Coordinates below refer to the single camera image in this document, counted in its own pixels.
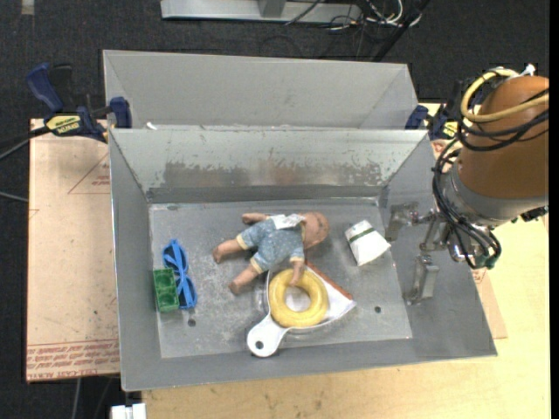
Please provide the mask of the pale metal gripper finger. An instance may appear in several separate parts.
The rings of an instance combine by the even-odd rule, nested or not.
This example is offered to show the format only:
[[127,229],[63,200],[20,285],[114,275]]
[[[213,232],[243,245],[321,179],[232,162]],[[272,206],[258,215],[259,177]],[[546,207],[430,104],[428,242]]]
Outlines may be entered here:
[[431,255],[416,256],[413,284],[404,295],[409,306],[433,298],[439,271],[440,268],[434,263]]
[[390,206],[390,219],[385,230],[388,241],[396,241],[399,231],[404,226],[418,222],[418,202],[393,204]]

